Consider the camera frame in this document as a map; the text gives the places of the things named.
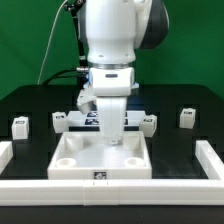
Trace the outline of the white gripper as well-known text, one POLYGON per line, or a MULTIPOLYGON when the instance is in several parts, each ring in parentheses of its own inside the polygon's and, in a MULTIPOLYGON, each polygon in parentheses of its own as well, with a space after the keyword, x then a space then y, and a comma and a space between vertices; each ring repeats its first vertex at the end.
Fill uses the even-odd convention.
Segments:
POLYGON ((96 105, 102 136, 117 145, 123 137, 127 98, 98 97, 96 105))

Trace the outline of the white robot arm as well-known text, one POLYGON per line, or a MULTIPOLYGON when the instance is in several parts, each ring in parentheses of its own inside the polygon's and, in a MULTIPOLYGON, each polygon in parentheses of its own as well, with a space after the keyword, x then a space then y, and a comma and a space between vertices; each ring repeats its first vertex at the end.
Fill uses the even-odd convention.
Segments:
POLYGON ((101 135, 111 144, 123 138, 127 97, 135 86, 137 49, 153 49, 166 37, 169 18, 163 0, 86 0, 81 14, 90 63, 77 106, 95 104, 101 135))

